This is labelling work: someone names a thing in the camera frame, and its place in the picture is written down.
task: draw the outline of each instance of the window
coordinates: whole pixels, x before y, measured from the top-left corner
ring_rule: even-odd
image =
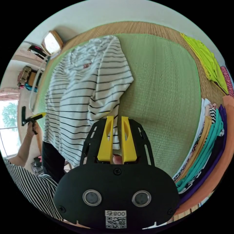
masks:
[[[0,101],[0,150],[3,157],[18,153],[20,138],[17,127],[18,101]]]

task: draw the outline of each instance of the purple cloth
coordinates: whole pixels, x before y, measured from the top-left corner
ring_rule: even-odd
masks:
[[[221,156],[222,156],[222,154],[224,152],[225,145],[226,145],[226,140],[227,140],[227,113],[226,113],[225,108],[223,108],[222,105],[219,107],[219,113],[221,115],[221,118],[222,118],[222,121],[223,121],[223,124],[224,124],[224,142],[223,142],[223,148],[219,152],[217,158],[215,159],[213,165],[210,167],[209,171],[203,176],[203,178],[200,180],[200,182],[197,183],[191,189],[191,191],[189,193],[187,193],[184,197],[181,198],[180,205],[183,204],[184,202],[186,202],[200,188],[200,186],[205,182],[205,180],[211,174],[211,172],[215,168],[216,164],[218,163],[219,159],[221,158]]]

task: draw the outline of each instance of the label sticker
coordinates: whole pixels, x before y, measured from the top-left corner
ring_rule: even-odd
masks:
[[[126,210],[105,210],[106,228],[127,228]]]

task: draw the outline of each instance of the qr code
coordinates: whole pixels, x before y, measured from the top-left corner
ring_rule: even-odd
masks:
[[[106,217],[106,228],[127,228],[127,217]]]

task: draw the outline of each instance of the black and white striped shirt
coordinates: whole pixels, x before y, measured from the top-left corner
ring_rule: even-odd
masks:
[[[11,164],[5,158],[3,161],[14,183],[25,198],[38,210],[62,221],[53,202],[58,184],[49,175],[36,176],[21,166]]]
[[[91,39],[77,46],[55,67],[45,96],[43,141],[78,166],[93,123],[114,116],[113,149],[120,149],[119,99],[133,82],[120,42],[115,36]]]

